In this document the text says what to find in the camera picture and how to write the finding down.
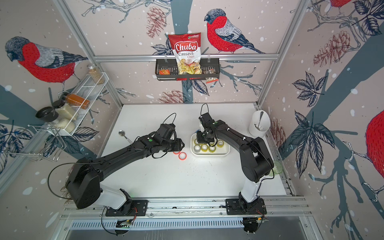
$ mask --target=black wire basket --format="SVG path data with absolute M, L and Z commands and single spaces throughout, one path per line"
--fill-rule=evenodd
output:
M 156 68 L 155 74 L 159 81 L 176 81 L 176 80 L 205 80 L 205 78 L 219 78 L 220 76 L 220 65 L 218 58 L 202 58 L 200 60 L 201 70 L 208 71 L 209 69 L 214 69 L 215 73 L 212 74 L 177 74 L 179 71 L 177 69 L 176 59 L 168 59 L 167 62 L 165 59 L 156 59 Z M 163 69 L 168 69 L 170 75 L 160 75 L 159 71 Z

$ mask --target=white table surface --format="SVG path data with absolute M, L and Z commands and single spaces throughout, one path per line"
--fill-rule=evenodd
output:
M 147 157 L 137 160 L 112 173 L 101 183 L 115 189 L 124 189 L 131 197 L 216 197 L 238 196 L 246 179 L 239 153 L 231 148 L 223 157 L 201 158 L 190 151 L 190 137 L 199 129 L 201 104 L 124 105 L 103 156 L 120 150 L 129 142 L 119 136 L 124 130 L 130 140 L 156 131 L 171 113 L 177 113 L 174 121 L 177 137 L 185 143 L 182 152 L 187 159 L 179 160 L 172 152 L 160 159 Z M 252 103 L 209 104 L 214 120 L 223 120 L 231 128 L 248 136 L 247 127 L 255 108 Z M 173 116 L 166 123 L 171 123 Z M 286 195 L 279 175 L 262 183 L 261 196 Z

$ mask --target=black lid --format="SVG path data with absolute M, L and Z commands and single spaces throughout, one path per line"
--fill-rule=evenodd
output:
M 37 111 L 35 117 L 43 120 L 44 122 L 52 122 L 58 118 L 59 114 L 55 111 L 53 107 L 44 107 Z
M 64 106 L 64 104 L 65 104 L 65 101 L 63 99 L 59 99 L 59 100 L 54 101 L 52 103 L 52 107 L 54 107 L 54 108 L 61 108 L 62 106 Z

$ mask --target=bird illustration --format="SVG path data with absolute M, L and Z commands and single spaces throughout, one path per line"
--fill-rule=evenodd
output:
M 348 159 L 348 161 L 352 161 L 354 155 L 368 159 L 379 172 L 379 174 L 384 177 L 384 111 L 376 115 L 369 122 L 365 139 L 367 145 L 367 154 L 360 154 L 353 151 L 351 143 L 344 142 L 348 144 L 352 153 L 352 156 Z M 363 182 L 363 184 L 369 187 L 369 189 L 371 189 L 375 195 L 375 198 L 371 200 L 373 202 L 377 202 L 377 195 L 379 192 L 384 190 L 384 186 L 378 190 L 374 190 L 368 183 Z
M 5 44 L 5 51 L 11 61 L 17 60 L 36 78 L 48 83 L 62 83 L 62 92 L 64 92 L 64 81 L 75 75 L 74 69 L 77 64 L 88 59 L 59 48 L 32 43 L 20 36 L 9 39 Z
M 324 2 L 324 1 L 329 2 L 331 4 L 331 7 L 328 9 L 328 11 L 325 13 L 325 15 L 328 16 L 328 12 L 331 10 L 332 7 L 337 7 L 337 8 L 339 8 L 339 14 L 337 14 L 336 17 L 338 17 L 340 15 L 344 15 L 344 13 L 342 13 L 340 11 L 340 8 L 344 5 L 346 5 L 347 3 L 349 3 L 351 0 L 320 0 L 320 1 L 316 2 L 314 5 L 317 5 L 317 4 Z
M 210 10 L 204 21 L 208 22 L 208 41 L 217 48 L 217 53 L 222 51 L 234 53 L 239 49 L 251 49 L 257 53 L 263 53 L 244 37 L 240 29 L 233 26 L 222 9 Z

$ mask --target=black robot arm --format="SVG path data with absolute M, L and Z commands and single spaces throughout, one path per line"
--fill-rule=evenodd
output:
M 156 132 L 139 137 L 131 145 L 119 151 L 95 160 L 80 159 L 77 163 L 85 164 L 74 165 L 65 187 L 71 194 L 77 208 L 88 207 L 96 202 L 103 192 L 100 182 L 113 172 L 136 160 L 153 156 L 154 153 L 161 150 L 163 152 L 175 152 L 181 151 L 183 147 L 183 141 L 176 136 L 175 125 L 173 123 L 161 124 Z M 111 203 L 108 205 L 105 201 L 102 203 L 111 207 L 121 207 L 123 204 Z

